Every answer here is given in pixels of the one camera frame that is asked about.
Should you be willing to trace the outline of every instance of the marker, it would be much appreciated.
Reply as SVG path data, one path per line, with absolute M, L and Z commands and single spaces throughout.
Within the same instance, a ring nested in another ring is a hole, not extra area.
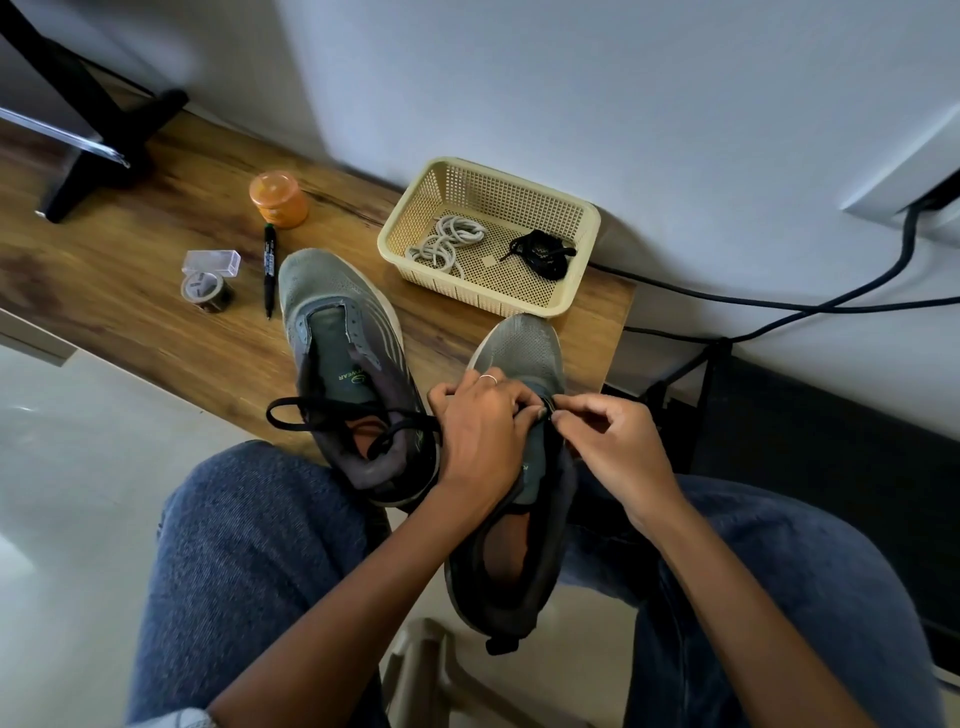
M 276 230 L 267 223 L 263 229 L 263 308 L 267 320 L 274 315 L 274 292 L 276 291 Z

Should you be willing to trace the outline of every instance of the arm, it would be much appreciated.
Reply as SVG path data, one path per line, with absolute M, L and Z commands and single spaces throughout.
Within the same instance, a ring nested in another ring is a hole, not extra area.
M 649 410 L 557 397 L 554 424 L 656 546 L 754 726 L 876 726 L 746 567 L 686 501 Z
M 526 434 L 542 406 L 525 385 L 491 373 L 498 385 L 468 371 L 456 387 L 441 384 L 430 392 L 444 431 L 440 482 L 390 538 L 214 699 L 207 710 L 218 725 L 347 723 L 427 582 L 519 473 Z

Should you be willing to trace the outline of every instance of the sneaker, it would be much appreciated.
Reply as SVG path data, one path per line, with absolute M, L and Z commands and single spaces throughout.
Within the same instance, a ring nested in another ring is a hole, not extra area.
M 564 390 L 560 341 L 550 324 L 518 314 L 498 324 L 468 366 L 496 366 L 536 392 L 548 411 Z M 513 488 L 444 564 L 446 588 L 460 617 L 490 637 L 491 655 L 513 652 L 537 626 L 560 575 L 564 527 L 577 488 L 564 439 L 544 418 L 527 436 Z
M 317 248 L 289 255 L 278 285 L 298 395 L 271 402 L 267 420 L 311 432 L 372 503 L 413 510 L 437 479 L 440 427 L 407 369 L 393 306 L 360 271 Z M 286 405 L 300 409 L 301 423 L 276 418 Z

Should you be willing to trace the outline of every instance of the blue jeans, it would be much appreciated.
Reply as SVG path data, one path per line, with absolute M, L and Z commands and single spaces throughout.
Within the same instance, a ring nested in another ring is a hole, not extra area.
M 913 604 L 862 534 L 749 486 L 681 485 L 877 724 L 944 724 Z M 164 509 L 128 720 L 205 708 L 384 536 L 331 470 L 267 443 L 203 462 Z M 567 541 L 562 581 L 638 608 L 624 725 L 746 725 L 676 579 L 586 470 Z M 351 725 L 388 725 L 378 679 Z

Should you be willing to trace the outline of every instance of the orange container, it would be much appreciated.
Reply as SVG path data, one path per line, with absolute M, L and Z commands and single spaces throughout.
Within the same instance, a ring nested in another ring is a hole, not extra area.
M 306 195 L 289 172 L 264 172 L 250 183 L 250 199 L 263 219 L 278 228 L 295 228 L 306 220 Z

